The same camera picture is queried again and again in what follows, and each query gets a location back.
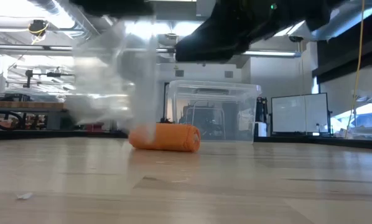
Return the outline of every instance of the wooden table surface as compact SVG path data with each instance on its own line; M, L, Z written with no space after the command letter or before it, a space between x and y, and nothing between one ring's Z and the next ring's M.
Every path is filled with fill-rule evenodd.
M4 109L50 109L50 110L64 110L64 103L44 103L44 102L12 102L0 101L0 110Z
M185 154L120 139L0 141L0 223L372 224L372 150L204 142Z

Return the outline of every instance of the orange towel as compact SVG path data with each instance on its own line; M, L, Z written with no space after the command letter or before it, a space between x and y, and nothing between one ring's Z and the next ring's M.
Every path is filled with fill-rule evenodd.
M144 139L144 129L129 134L129 143L136 149L197 152L200 149L200 131L187 124L157 124L156 137L150 143Z

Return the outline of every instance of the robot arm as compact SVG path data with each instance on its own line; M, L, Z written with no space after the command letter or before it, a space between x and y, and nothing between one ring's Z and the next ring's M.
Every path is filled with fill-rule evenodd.
M152 6L143 0L83 1L71 0L85 11L113 17L152 14ZM305 20L310 30L330 21L331 9L345 0L217 0L213 12L193 34L176 46L179 62L224 62L249 45L268 39L286 27Z

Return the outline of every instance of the yellow cable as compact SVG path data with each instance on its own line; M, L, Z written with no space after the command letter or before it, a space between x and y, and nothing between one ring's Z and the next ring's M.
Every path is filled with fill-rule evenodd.
M357 91L358 86L359 86L361 52L362 52L362 49L363 49L364 14L365 14L365 0L361 0L361 23L360 23L360 43L359 43L358 69L356 71L355 89L353 90L352 109L350 110L349 121L348 121L348 126L346 127L345 138L348 136L350 121L352 119L352 112L355 109L355 105L356 105L356 91Z
M38 42L40 42L41 40L39 39L39 37L41 36L41 32L39 33L39 35L38 35L38 37L36 37L33 41L32 41L32 43L31 43L31 45L34 45L35 43L38 43Z

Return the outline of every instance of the container lid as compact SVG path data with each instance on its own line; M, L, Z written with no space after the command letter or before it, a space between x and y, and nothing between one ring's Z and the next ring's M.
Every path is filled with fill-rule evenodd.
M241 100L258 97L262 93L259 85L221 82L177 80L169 84L170 96L204 100Z

